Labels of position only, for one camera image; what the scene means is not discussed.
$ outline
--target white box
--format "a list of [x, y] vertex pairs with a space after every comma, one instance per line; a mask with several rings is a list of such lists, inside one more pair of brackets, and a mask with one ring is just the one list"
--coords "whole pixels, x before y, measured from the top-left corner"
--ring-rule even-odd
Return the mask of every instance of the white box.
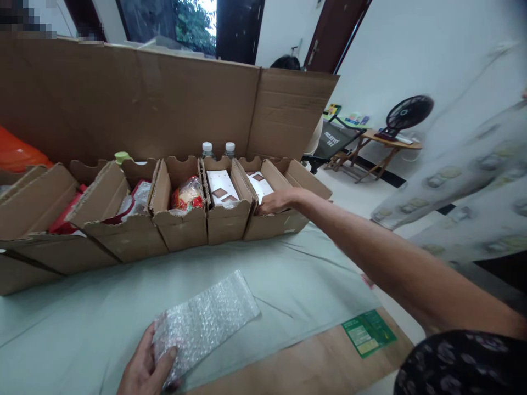
[[227, 201], [239, 201], [227, 170], [207, 171], [210, 194], [215, 205], [223, 205]]
[[261, 172], [245, 172], [249, 176], [249, 181], [253, 185], [254, 192], [258, 196], [258, 204], [262, 204], [262, 199], [265, 195], [272, 194], [274, 191], [268, 184], [267, 180], [262, 176]]

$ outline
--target red snack bag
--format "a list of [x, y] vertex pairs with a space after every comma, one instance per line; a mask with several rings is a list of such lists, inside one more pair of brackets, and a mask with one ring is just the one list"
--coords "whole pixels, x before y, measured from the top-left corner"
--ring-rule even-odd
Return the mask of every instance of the red snack bag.
[[195, 207], [203, 208], [203, 197], [198, 177], [192, 176], [174, 191], [170, 208], [187, 213]]

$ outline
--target green label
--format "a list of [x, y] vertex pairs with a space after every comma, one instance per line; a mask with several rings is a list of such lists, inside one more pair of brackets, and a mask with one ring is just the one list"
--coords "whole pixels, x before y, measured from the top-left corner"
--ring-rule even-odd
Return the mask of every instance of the green label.
[[342, 327], [362, 358], [397, 340], [376, 310], [346, 321]]

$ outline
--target wooden table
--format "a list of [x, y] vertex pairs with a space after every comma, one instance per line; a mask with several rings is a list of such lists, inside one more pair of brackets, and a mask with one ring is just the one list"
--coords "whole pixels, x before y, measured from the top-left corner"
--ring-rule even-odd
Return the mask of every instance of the wooden table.
[[[358, 180], [355, 182], [355, 184], [359, 183], [364, 177], [369, 176], [375, 170], [380, 168], [379, 172], [374, 173], [374, 175], [376, 176], [375, 181], [377, 181], [384, 174], [384, 172], [386, 171], [386, 168], [390, 164], [391, 160], [394, 158], [394, 156], [399, 151], [401, 151], [403, 149], [410, 149], [410, 150], [423, 149], [423, 146], [422, 146], [421, 143], [414, 142], [412, 144], [405, 144], [405, 143], [402, 143], [400, 141], [391, 142], [391, 141], [385, 140], [385, 139], [383, 139], [381, 137], [375, 136], [376, 133], [378, 133], [378, 131], [375, 131], [373, 129], [366, 130], [366, 132], [358, 138], [357, 148], [355, 150], [353, 150], [353, 152], [350, 152], [349, 154], [338, 153], [337, 155], [335, 155], [332, 158], [331, 162], [328, 163], [325, 168], [329, 168], [330, 167], [333, 170], [338, 171], [339, 168], [346, 161], [351, 160], [351, 167], [347, 168], [346, 170], [348, 170], [354, 176], [359, 177]], [[371, 141], [382, 143], [382, 144], [384, 144], [385, 147], [391, 148], [391, 151], [390, 151], [390, 153], [388, 154], [388, 156], [386, 158], [382, 159], [377, 165], [372, 167], [366, 174], [362, 175], [362, 174], [355, 173], [353, 171], [353, 167], [355, 166], [355, 163], [357, 161], [358, 153], [359, 153], [359, 151], [361, 150], [362, 147], [364, 147], [365, 145], [367, 145]]]
[[382, 307], [397, 340], [362, 359], [341, 325], [188, 392], [189, 395], [354, 394], [398, 369], [413, 344]]

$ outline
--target black fan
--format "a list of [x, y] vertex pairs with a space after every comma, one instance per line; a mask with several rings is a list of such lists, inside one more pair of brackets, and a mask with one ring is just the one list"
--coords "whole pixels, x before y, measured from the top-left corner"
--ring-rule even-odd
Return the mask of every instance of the black fan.
[[434, 108], [429, 96], [413, 96], [397, 104], [386, 117], [386, 127], [376, 134], [388, 141], [397, 140], [395, 136], [401, 129], [411, 128], [425, 120]]

